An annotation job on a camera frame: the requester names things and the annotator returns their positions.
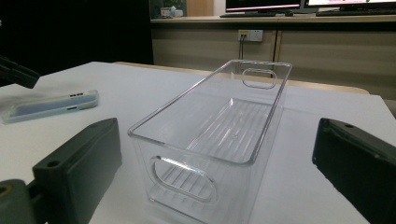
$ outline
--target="computer screen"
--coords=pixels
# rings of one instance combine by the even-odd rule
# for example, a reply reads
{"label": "computer screen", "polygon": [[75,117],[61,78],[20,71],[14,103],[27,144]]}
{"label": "computer screen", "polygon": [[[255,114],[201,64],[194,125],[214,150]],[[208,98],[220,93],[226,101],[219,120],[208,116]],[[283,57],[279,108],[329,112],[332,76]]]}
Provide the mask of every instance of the computer screen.
{"label": "computer screen", "polygon": [[226,0],[226,12],[249,12],[294,9],[300,7],[301,0]]}
{"label": "computer screen", "polygon": [[396,0],[306,0],[308,7],[395,7]]}

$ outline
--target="transparent storage container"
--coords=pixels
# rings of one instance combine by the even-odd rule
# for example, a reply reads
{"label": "transparent storage container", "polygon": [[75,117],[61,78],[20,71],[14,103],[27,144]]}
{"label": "transparent storage container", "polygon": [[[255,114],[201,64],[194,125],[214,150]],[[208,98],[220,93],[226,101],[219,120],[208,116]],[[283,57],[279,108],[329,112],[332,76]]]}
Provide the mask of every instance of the transparent storage container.
{"label": "transparent storage container", "polygon": [[203,223],[248,223],[290,70],[231,60],[136,123],[148,197]]}

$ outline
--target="table surface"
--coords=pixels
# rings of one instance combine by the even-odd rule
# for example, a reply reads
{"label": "table surface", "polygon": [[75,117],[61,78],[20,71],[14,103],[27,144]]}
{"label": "table surface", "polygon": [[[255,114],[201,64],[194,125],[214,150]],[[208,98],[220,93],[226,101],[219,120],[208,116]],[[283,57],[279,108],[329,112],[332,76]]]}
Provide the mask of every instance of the table surface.
{"label": "table surface", "polygon": [[[19,101],[98,90],[99,105],[0,124],[0,179],[33,180],[31,168],[76,133],[117,118],[123,164],[91,223],[190,223],[148,200],[127,130],[203,77],[114,63],[87,63],[42,77],[34,89],[0,88],[0,113]],[[285,109],[249,223],[367,223],[311,162],[320,118],[338,119],[396,146],[396,120],[381,97],[288,86]]]}

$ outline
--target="electrical outlet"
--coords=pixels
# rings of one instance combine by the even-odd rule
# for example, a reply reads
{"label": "electrical outlet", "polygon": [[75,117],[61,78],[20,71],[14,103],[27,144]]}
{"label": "electrical outlet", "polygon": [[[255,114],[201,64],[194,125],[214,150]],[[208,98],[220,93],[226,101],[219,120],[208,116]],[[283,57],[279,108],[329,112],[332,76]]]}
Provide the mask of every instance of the electrical outlet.
{"label": "electrical outlet", "polygon": [[251,30],[249,31],[250,41],[262,41],[262,30]]}
{"label": "electrical outlet", "polygon": [[241,40],[243,35],[245,36],[244,41],[250,40],[250,31],[249,30],[239,30],[238,31],[238,40]]}

